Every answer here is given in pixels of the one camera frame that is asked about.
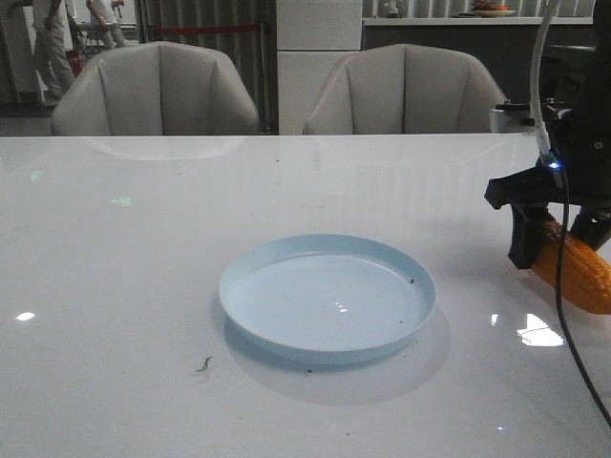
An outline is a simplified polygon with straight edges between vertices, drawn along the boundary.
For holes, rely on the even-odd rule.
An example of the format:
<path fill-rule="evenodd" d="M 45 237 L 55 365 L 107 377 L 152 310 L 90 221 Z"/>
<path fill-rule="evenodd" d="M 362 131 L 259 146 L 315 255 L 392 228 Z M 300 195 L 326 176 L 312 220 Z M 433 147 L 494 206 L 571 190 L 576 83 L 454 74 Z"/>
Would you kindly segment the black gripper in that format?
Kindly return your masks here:
<path fill-rule="evenodd" d="M 546 35 L 557 9 L 557 1 L 546 5 L 531 59 L 530 112 L 537 164 L 490 180 L 484 195 L 495 209 L 511 204 L 508 257 L 517 269 L 529 269 L 542 246 L 549 220 L 547 204 L 542 202 L 582 205 L 571 234 L 593 250 L 610 240 L 610 3 L 595 3 L 593 26 L 598 44 L 572 109 L 545 122 L 539 74 Z"/>

